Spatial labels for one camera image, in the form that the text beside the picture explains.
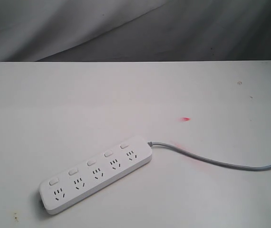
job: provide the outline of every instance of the white table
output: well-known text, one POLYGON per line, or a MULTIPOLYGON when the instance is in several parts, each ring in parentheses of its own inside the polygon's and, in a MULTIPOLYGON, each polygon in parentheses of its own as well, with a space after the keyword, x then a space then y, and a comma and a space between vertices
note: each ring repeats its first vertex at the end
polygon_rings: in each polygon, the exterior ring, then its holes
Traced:
POLYGON ((271 61, 0 63, 0 227, 271 227, 271 171, 161 148, 97 194, 45 212, 42 180, 132 135, 271 163, 271 61))

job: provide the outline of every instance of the power cord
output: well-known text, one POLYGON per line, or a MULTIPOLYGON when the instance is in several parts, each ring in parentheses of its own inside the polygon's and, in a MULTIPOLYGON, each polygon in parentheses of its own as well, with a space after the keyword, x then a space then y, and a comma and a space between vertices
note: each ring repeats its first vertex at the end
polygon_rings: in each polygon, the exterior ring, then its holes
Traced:
POLYGON ((224 163, 221 161, 214 161, 208 158, 204 158, 198 155, 195 155, 193 153, 189 153, 185 150, 182 150, 178 147, 166 144, 166 143, 162 143, 162 142, 148 142, 147 143, 150 147, 153 146, 163 146, 166 147, 170 150, 176 151, 178 153, 181 153, 183 155, 186 155, 188 157, 191 157, 193 159, 197 159, 199 161, 202 162, 206 162, 206 163, 210 163, 213 165, 217 165, 217 166, 221 166, 221 167, 225 167, 225 168, 229 168, 229 169, 235 169, 235 170, 246 170, 246 171, 267 171, 267 170, 271 170, 271 165, 267 165, 267 166, 262 166, 262 167, 251 167, 251 166, 243 166, 243 165, 234 165, 234 164, 228 164, 228 163, 224 163))

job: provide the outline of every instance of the white power strip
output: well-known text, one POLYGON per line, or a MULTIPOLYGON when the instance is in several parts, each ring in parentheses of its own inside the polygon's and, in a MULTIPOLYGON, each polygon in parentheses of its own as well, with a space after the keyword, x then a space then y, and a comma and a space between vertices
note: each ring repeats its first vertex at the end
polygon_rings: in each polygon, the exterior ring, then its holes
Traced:
POLYGON ((42 202, 55 215, 150 162, 152 150, 141 137, 130 138, 79 165, 43 181, 42 202))

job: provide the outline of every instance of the gray cloth backdrop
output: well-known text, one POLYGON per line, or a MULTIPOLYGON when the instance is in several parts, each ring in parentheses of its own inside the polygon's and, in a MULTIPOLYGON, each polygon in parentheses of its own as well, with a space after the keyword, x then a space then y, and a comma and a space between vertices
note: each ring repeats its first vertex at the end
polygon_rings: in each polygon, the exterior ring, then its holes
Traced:
POLYGON ((0 0, 0 61, 271 59, 271 0, 0 0))

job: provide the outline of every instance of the red laser dot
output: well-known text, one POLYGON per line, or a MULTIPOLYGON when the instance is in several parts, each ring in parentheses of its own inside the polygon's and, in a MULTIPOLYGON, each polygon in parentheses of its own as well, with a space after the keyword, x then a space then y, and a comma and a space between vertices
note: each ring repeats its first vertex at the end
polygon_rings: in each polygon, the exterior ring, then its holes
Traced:
POLYGON ((187 117, 182 117, 181 118, 181 121, 189 121, 189 120, 191 120, 191 118, 187 118, 187 117))

